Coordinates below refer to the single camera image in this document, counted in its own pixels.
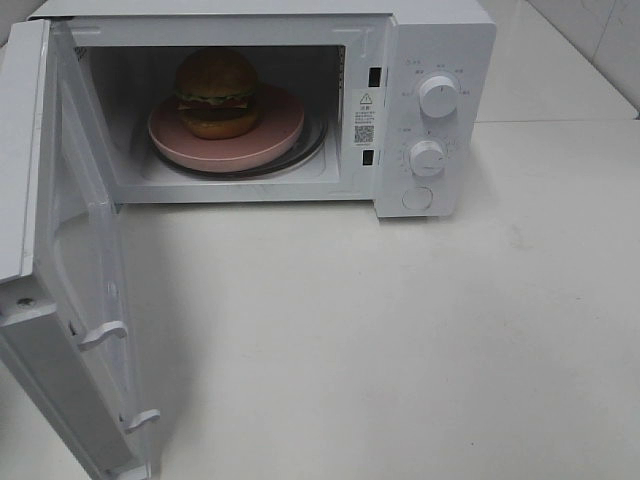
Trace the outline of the burger with lettuce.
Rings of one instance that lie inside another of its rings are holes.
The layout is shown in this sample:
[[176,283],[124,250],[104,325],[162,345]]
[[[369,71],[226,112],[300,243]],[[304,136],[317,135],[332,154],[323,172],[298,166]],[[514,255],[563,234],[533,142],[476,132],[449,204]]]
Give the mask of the burger with lettuce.
[[258,75],[239,52],[206,47],[187,56],[174,80],[178,116],[198,138],[225,140],[249,132],[259,117]]

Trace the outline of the upper white power knob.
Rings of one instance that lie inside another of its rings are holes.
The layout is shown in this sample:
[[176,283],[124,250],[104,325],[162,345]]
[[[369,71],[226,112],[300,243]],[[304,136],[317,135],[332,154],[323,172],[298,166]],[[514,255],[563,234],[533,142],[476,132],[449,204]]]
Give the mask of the upper white power knob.
[[451,75],[435,73],[418,88],[422,112],[430,118],[443,118],[457,109],[459,83]]

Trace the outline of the pink round plate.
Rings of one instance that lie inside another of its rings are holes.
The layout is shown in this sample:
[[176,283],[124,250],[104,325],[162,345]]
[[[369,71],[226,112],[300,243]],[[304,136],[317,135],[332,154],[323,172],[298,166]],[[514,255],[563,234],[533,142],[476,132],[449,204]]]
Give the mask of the pink round plate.
[[166,158],[191,170],[227,173],[262,166],[293,147],[305,112],[298,97],[271,85],[260,88],[256,103],[260,116],[251,130],[230,139],[207,140],[182,124],[177,100],[168,98],[150,114],[149,136]]

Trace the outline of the white warning label sticker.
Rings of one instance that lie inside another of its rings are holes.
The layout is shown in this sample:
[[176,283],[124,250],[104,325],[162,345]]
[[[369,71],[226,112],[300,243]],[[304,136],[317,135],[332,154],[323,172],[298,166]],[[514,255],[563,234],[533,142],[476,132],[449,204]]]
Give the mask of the white warning label sticker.
[[375,88],[356,89],[352,93],[351,140],[355,146],[370,147],[375,144],[377,100]]

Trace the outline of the white microwave oven body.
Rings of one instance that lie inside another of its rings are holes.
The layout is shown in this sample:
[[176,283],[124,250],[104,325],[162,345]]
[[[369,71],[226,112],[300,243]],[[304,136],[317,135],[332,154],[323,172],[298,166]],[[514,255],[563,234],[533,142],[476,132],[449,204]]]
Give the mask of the white microwave oven body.
[[[107,130],[103,177],[119,203],[368,200],[381,217],[447,216],[455,208],[496,26],[475,1],[48,1],[35,19],[65,22]],[[241,52],[265,84],[324,119],[323,146],[304,164],[253,179],[182,170],[155,150],[149,111],[172,92],[181,60],[205,46]],[[457,109],[427,117],[420,84],[459,83]],[[351,140],[352,93],[377,91],[375,144]],[[416,176],[409,150],[438,142],[444,168]],[[428,187],[427,210],[402,203]]]

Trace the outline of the white timer knob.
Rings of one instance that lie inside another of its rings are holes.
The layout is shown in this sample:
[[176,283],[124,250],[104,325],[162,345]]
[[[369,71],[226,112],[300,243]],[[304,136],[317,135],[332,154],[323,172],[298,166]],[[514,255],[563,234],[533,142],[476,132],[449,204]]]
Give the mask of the white timer knob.
[[409,150],[409,164],[412,172],[419,177],[438,174],[446,161],[442,146],[433,140],[417,142]]

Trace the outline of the round white door button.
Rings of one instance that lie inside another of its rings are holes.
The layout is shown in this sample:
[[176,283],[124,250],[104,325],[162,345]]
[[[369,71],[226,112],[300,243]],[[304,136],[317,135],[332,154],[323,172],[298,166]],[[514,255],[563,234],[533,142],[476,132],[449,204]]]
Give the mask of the round white door button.
[[402,203],[408,210],[427,210],[433,201],[433,192],[428,187],[408,189],[402,196]]

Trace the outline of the glass microwave turntable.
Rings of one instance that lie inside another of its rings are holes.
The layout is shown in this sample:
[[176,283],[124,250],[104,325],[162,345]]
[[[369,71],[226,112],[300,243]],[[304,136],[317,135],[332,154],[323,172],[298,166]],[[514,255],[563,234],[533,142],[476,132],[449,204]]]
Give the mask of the glass microwave turntable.
[[162,156],[170,164],[197,175],[204,175],[217,179],[253,179],[263,176],[268,176],[288,169],[295,169],[298,166],[307,162],[316,152],[323,146],[324,140],[327,134],[328,124],[324,119],[308,119],[305,117],[303,129],[299,139],[294,143],[293,147],[276,158],[275,160],[258,167],[254,167],[244,171],[227,172],[227,173],[212,173],[191,170],[186,167],[180,166],[168,158],[166,158],[157,149],[155,144],[152,143],[155,150],[160,156]]

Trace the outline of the white microwave door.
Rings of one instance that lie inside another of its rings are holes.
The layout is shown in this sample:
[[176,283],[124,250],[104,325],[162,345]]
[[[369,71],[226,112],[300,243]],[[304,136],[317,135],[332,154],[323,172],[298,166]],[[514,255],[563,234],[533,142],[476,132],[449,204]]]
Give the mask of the white microwave door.
[[107,130],[63,21],[13,25],[1,67],[1,358],[93,479],[148,479]]

